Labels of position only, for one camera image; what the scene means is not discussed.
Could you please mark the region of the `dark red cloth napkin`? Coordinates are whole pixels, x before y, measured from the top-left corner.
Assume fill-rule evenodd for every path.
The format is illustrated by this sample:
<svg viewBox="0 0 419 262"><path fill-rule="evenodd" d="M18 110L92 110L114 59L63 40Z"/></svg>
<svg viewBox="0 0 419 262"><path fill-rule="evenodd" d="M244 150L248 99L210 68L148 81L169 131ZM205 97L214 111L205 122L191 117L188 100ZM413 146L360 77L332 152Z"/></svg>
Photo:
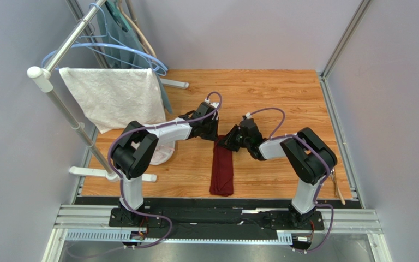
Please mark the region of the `dark red cloth napkin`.
<svg viewBox="0 0 419 262"><path fill-rule="evenodd" d="M234 168L232 151L219 144L223 137L219 135L214 142L209 192L211 195L228 197L234 193Z"/></svg>

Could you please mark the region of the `wooden handled fork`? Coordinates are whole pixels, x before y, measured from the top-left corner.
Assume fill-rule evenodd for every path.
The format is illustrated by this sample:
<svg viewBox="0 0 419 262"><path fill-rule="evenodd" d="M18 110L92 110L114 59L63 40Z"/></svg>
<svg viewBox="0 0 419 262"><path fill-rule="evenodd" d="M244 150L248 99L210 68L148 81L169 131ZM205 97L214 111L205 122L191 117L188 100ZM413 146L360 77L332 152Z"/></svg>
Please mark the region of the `wooden handled fork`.
<svg viewBox="0 0 419 262"><path fill-rule="evenodd" d="M343 197L342 191L339 188L338 180L336 178L335 169L332 169L331 174L330 174L330 178L331 178L331 180L333 182L335 196L340 200L340 202L342 203L342 205L345 205L346 202L345 202L345 199Z"/></svg>

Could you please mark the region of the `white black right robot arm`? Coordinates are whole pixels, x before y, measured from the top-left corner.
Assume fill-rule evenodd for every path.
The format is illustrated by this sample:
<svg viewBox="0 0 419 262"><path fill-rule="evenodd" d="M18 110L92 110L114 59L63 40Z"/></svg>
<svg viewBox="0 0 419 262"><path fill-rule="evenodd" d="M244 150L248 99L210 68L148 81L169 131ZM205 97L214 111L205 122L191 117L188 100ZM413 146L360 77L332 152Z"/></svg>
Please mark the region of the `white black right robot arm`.
<svg viewBox="0 0 419 262"><path fill-rule="evenodd" d="M262 136L252 118L235 125L218 145L232 152L245 148L252 158L259 161L288 159L299 178L287 218L295 228L309 223L316 210L319 191L338 163L335 153L311 128L268 139Z"/></svg>

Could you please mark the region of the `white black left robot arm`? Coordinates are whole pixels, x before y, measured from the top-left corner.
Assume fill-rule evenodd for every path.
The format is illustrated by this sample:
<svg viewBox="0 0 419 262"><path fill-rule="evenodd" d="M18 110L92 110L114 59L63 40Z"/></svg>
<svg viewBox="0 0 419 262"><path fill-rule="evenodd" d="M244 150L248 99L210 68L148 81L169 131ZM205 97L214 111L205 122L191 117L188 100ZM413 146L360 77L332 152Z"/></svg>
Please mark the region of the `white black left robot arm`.
<svg viewBox="0 0 419 262"><path fill-rule="evenodd" d="M119 176L120 193L111 223L137 226L145 219L138 211L143 204L142 176L151 164L156 149L165 144L192 138L216 141L218 110L221 104L206 99L199 107L178 118L158 125L130 122L108 151L109 165Z"/></svg>

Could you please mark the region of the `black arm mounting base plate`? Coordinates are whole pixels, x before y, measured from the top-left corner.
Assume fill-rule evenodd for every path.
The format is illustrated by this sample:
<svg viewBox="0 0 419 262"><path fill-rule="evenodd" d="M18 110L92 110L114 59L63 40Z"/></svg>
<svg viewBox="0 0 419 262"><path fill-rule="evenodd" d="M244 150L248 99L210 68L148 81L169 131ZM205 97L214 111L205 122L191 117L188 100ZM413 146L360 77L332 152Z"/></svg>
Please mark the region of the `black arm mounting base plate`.
<svg viewBox="0 0 419 262"><path fill-rule="evenodd" d="M223 198L145 198L140 212L165 216L149 218L139 225L147 226L149 239L164 236L170 239L197 240L274 240L278 230L322 231L329 208L316 210L309 223L295 228L288 222L289 199L223 199ZM118 208L114 196L79 196L75 205L107 206L107 225L113 228L135 227L121 222L111 223L112 210Z"/></svg>

